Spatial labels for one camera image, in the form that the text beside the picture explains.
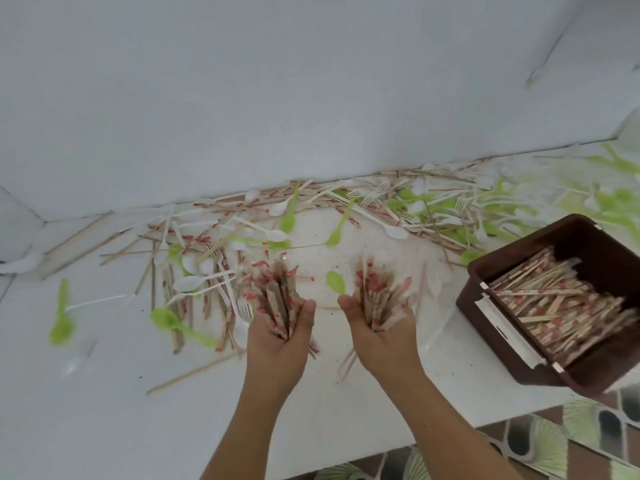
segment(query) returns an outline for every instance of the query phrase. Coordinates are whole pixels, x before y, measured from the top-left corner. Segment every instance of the brown container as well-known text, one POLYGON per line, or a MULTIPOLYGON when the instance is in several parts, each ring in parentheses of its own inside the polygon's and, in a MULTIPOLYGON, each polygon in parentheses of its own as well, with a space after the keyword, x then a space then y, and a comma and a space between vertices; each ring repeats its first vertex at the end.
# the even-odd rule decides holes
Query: brown container
POLYGON ((554 247, 558 260, 580 258, 581 263, 574 266, 578 277, 591 283, 597 291, 625 297, 624 308, 640 306, 640 257, 580 214, 569 215, 471 262, 469 280, 456 304, 517 382, 569 386, 578 394, 594 396, 604 392, 640 362, 640 323, 604 340, 564 370, 486 286, 549 246, 554 247), (485 296, 545 359, 545 363, 531 368, 509 345, 507 335, 499 331, 476 305, 476 301, 485 296))

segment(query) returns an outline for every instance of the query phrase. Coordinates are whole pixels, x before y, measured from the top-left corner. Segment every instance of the white table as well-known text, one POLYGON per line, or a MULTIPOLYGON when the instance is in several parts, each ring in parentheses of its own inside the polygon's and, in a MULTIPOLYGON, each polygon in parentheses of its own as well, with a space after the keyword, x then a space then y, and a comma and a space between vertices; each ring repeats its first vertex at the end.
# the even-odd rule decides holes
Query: white table
MULTIPOLYGON (((36 245, 51 247, 86 223, 48 224, 36 245)), ((351 231, 345 231, 349 239, 351 231)), ((100 252, 113 252, 129 240, 121 238, 100 252)), ((66 254, 84 247, 79 244, 66 254)), ((211 352, 199 347, 171 354, 167 336, 148 318, 148 291, 124 311, 111 305, 91 308, 78 320, 69 347, 50 346, 47 335, 60 278, 69 277, 78 300, 131 292, 147 259, 129 257, 99 268, 97 254, 46 281, 37 274, 18 277, 0 303, 2 478, 196 479, 234 411, 244 362, 224 363, 146 396, 150 387, 211 359, 211 352), (100 335, 93 355, 80 371, 60 379, 61 364, 89 332, 100 335)), ((443 298, 444 309, 452 307, 465 275, 460 269, 443 298)), ((314 334, 323 352, 308 361, 278 419, 268 479, 413 443, 400 414, 359 363, 343 384, 337 383, 337 366, 351 347, 340 315, 325 312, 317 320, 314 334)), ((423 315, 428 317, 428 310, 423 315)), ((423 348, 422 359, 429 377, 473 426, 576 397, 565 388, 517 384, 457 311, 433 345, 423 348)), ((619 385, 636 382, 640 369, 619 385)))

